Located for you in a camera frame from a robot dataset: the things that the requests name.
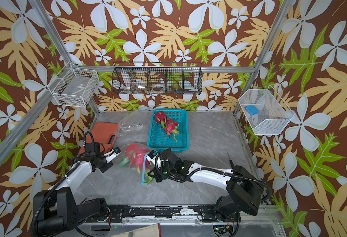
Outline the clear zip-top bag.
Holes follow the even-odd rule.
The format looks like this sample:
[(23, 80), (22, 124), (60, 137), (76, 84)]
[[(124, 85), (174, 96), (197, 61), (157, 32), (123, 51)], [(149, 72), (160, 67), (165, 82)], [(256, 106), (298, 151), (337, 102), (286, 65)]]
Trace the clear zip-top bag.
[(118, 123), (119, 137), (123, 139), (131, 139), (142, 134), (144, 129), (147, 128), (149, 116), (150, 112), (145, 110), (137, 110), (127, 113), (127, 115)]
[(153, 178), (148, 175), (150, 170), (150, 163), (146, 159), (147, 154), (150, 150), (142, 145), (136, 144), (132, 152), (132, 166), (136, 168), (136, 171), (141, 175), (141, 185), (148, 185), (153, 181)]

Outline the dragon fruit bag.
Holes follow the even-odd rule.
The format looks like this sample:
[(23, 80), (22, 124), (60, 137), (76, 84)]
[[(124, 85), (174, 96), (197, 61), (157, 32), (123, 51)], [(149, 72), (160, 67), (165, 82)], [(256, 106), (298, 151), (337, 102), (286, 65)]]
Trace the dragon fruit bag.
[(157, 113), (154, 114), (154, 120), (159, 123), (162, 128), (166, 127), (166, 122), (167, 122), (167, 116), (165, 115), (165, 113), (163, 111), (159, 111)]
[(166, 127), (163, 129), (168, 138), (172, 136), (174, 141), (177, 142), (175, 136), (179, 135), (179, 131), (178, 131), (178, 123), (176, 121), (172, 119), (168, 119), (166, 122)]

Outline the dragon fruit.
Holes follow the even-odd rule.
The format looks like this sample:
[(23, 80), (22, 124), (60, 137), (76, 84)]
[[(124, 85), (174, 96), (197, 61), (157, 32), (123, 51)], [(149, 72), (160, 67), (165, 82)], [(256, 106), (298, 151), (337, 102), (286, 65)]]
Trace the dragon fruit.
[(129, 165), (129, 168), (135, 168), (136, 171), (141, 174), (150, 172), (150, 162), (146, 155), (150, 152), (150, 149), (139, 143), (130, 144), (123, 153), (123, 159), (119, 166)]

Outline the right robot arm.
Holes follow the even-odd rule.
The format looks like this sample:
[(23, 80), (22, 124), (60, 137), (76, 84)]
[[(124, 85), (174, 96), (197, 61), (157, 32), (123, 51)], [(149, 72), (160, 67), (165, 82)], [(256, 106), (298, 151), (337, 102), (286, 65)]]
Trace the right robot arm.
[(153, 165), (148, 173), (156, 182), (172, 180), (177, 183), (205, 183), (227, 191), (218, 198), (211, 210), (218, 221), (240, 220), (240, 213), (256, 216), (259, 206), (272, 196), (272, 189), (256, 179), (244, 167), (232, 165), (230, 169), (216, 169), (192, 161), (183, 161), (171, 149), (161, 153), (150, 151), (144, 163)]

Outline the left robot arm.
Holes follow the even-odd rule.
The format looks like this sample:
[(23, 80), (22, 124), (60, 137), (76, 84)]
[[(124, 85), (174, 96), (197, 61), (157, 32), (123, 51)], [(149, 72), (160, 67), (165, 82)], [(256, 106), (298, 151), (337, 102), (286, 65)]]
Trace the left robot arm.
[(114, 148), (116, 135), (108, 136), (107, 144), (97, 142), (91, 132), (90, 142), (83, 141), (84, 151), (73, 157), (72, 168), (49, 190), (33, 198), (33, 218), (30, 233), (33, 237), (54, 237), (65, 231), (78, 229), (88, 219), (109, 219), (109, 208), (103, 197), (77, 204), (74, 193), (81, 183), (96, 170), (102, 173), (113, 166), (113, 159), (120, 154)]

